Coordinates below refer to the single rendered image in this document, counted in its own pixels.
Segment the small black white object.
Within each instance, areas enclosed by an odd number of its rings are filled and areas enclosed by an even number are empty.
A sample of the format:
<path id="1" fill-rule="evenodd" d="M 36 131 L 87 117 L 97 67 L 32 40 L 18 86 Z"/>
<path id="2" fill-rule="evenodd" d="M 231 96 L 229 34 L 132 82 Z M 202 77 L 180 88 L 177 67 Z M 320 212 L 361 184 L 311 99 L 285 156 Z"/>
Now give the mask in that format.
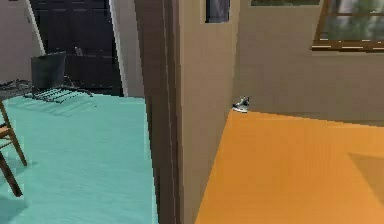
<path id="1" fill-rule="evenodd" d="M 232 106 L 232 109 L 237 112 L 241 113 L 247 113 L 249 107 L 249 98 L 246 96 L 243 96 L 239 102 L 235 103 Z"/>

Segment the black room door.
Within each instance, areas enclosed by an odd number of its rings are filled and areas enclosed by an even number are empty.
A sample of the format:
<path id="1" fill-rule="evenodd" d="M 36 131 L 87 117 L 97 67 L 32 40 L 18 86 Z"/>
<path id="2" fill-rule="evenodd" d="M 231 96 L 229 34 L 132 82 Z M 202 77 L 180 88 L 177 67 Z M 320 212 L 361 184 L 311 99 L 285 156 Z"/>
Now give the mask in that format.
<path id="1" fill-rule="evenodd" d="M 44 50 L 66 52 L 66 75 L 72 83 L 92 93 L 121 96 L 109 0 L 29 1 Z"/>

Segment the dark framed wall picture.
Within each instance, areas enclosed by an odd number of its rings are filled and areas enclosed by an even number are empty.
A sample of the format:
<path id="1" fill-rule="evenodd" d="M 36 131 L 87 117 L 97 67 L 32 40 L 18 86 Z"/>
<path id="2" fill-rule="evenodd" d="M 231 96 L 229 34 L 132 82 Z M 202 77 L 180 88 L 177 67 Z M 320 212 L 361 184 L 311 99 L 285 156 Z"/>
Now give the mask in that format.
<path id="1" fill-rule="evenodd" d="M 229 21 L 230 0 L 206 0 L 206 23 Z"/>

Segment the brown framed window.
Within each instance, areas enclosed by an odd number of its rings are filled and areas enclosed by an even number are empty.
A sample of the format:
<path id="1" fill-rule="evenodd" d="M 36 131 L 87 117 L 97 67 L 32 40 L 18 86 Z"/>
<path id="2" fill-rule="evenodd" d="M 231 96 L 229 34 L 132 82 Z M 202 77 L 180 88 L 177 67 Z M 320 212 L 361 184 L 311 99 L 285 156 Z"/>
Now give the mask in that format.
<path id="1" fill-rule="evenodd" d="M 323 0 L 311 50 L 384 53 L 384 0 Z"/>

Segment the brown wooden door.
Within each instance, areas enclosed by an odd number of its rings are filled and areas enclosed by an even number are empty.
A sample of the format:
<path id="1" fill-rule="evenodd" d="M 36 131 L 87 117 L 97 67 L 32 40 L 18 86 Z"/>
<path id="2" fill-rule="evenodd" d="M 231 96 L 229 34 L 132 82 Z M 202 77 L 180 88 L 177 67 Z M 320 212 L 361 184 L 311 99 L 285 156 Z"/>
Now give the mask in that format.
<path id="1" fill-rule="evenodd" d="M 178 0 L 134 0 L 159 224 L 182 224 L 176 112 Z"/>

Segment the green framed wall picture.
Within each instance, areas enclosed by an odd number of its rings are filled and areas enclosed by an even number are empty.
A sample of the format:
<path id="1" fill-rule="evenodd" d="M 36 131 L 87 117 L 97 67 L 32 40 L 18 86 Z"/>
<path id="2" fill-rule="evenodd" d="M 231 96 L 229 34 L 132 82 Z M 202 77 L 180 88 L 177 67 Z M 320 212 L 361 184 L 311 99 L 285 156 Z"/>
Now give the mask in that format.
<path id="1" fill-rule="evenodd" d="M 251 6 L 313 6 L 320 0 L 251 0 Z"/>

